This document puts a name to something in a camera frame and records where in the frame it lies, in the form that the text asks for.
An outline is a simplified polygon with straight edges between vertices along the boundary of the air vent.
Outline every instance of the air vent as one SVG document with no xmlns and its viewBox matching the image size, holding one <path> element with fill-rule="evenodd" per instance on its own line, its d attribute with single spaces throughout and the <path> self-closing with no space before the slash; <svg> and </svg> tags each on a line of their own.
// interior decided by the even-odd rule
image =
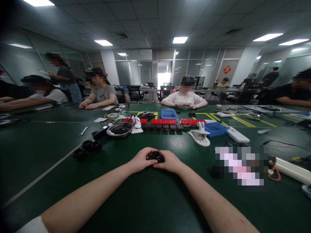
<svg viewBox="0 0 311 233">
<path fill-rule="evenodd" d="M 128 38 L 129 38 L 124 32 L 114 32 L 114 34 L 115 34 L 119 39 L 128 39 Z"/>
<path fill-rule="evenodd" d="M 238 33 L 239 31 L 241 31 L 242 29 L 231 29 L 230 31 L 228 31 L 225 35 L 233 35 Z"/>
</svg>

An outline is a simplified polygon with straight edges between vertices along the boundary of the green table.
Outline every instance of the green table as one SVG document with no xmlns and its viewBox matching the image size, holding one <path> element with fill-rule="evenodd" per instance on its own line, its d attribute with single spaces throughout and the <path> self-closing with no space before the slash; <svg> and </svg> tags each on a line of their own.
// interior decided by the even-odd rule
<svg viewBox="0 0 311 233">
<path fill-rule="evenodd" d="M 248 218 L 260 232 L 307 232 L 311 202 L 302 193 L 301 184 L 285 175 L 281 182 L 265 180 L 263 191 L 250 191 L 235 180 L 212 178 L 215 147 L 232 141 L 227 135 L 210 138 L 211 146 L 201 147 L 186 132 L 143 132 L 121 140 L 102 139 L 103 151 L 89 154 L 83 162 L 71 155 L 39 179 L 22 195 L 16 196 L 36 178 L 89 138 L 100 127 L 93 121 L 104 117 L 101 109 L 80 110 L 78 106 L 58 107 L 44 113 L 27 113 L 22 122 L 1 129 L 2 204 L 7 224 L 17 230 L 48 207 L 87 182 L 128 162 L 144 147 L 171 150 Z M 131 104 L 129 111 L 158 112 L 163 105 Z M 196 110 L 181 110 L 179 119 L 215 119 L 215 105 Z M 299 119 L 284 118 L 298 122 Z M 310 133 L 283 121 L 265 117 L 250 121 L 237 115 L 222 118 L 260 146 L 267 140 L 279 140 L 311 149 Z M 84 136 L 79 134 L 88 126 Z M 258 130 L 272 128 L 268 134 Z M 269 154 L 285 160 L 307 156 L 305 150 L 271 143 Z M 175 174 L 146 168 L 129 177 L 85 224 L 81 232 L 209 232 L 208 224 L 189 191 Z"/>
</svg>

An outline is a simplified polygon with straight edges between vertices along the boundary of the ceiling light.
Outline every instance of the ceiling light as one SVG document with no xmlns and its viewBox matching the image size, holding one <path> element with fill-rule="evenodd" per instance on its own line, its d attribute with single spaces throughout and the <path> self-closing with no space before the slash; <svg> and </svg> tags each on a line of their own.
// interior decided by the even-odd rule
<svg viewBox="0 0 311 233">
<path fill-rule="evenodd" d="M 298 48 L 298 49 L 293 49 L 292 52 L 296 52 L 296 51 L 300 51 L 300 50 L 304 50 L 304 49 L 307 49 L 307 48 Z"/>
<path fill-rule="evenodd" d="M 113 44 L 109 43 L 108 41 L 106 40 L 95 40 L 96 43 L 99 43 L 100 45 L 102 46 L 111 46 Z"/>
<path fill-rule="evenodd" d="M 24 0 L 32 6 L 54 6 L 49 0 Z"/>
<path fill-rule="evenodd" d="M 298 44 L 298 43 L 301 43 L 301 42 L 305 42 L 305 41 L 308 41 L 309 39 L 296 39 L 296 40 L 291 40 L 291 41 L 288 41 L 288 42 L 285 42 L 285 43 L 282 43 L 282 44 L 279 44 L 279 45 L 293 45 L 293 44 Z"/>
<path fill-rule="evenodd" d="M 26 46 L 26 45 L 20 45 L 20 44 L 8 44 L 8 45 L 12 45 L 12 46 L 15 46 L 15 47 L 20 47 L 20 48 L 23 48 L 23 49 L 31 49 L 32 47 L 29 47 L 29 46 Z"/>
<path fill-rule="evenodd" d="M 260 38 L 258 38 L 256 40 L 253 40 L 253 41 L 267 41 L 267 40 L 276 38 L 276 37 L 281 36 L 281 35 L 283 35 L 283 33 L 267 34 L 267 35 L 265 35 L 263 37 L 260 37 Z"/>
<path fill-rule="evenodd" d="M 175 37 L 173 40 L 173 44 L 184 44 L 188 37 Z"/>
</svg>

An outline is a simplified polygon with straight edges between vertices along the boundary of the blue basket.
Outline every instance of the blue basket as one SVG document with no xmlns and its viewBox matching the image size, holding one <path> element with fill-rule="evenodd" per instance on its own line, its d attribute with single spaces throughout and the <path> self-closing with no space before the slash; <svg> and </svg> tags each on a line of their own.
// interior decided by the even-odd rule
<svg viewBox="0 0 311 233">
<path fill-rule="evenodd" d="M 226 134 L 229 127 L 224 126 L 218 122 L 212 122 L 204 124 L 205 131 L 209 132 L 208 137 L 212 138 L 215 136 L 221 136 Z"/>
<path fill-rule="evenodd" d="M 161 119 L 176 120 L 176 122 L 177 122 L 177 115 L 175 113 L 175 110 L 172 110 L 172 109 L 162 109 L 162 111 L 161 111 Z"/>
</svg>

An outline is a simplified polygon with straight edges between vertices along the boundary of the wrench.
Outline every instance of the wrench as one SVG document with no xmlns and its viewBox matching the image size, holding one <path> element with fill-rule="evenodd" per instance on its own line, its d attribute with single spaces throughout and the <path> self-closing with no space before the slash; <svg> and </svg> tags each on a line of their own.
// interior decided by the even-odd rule
<svg viewBox="0 0 311 233">
<path fill-rule="evenodd" d="M 85 127 L 85 129 L 82 131 L 82 133 L 79 134 L 79 136 L 83 136 L 84 132 L 88 129 L 88 127 Z"/>
</svg>

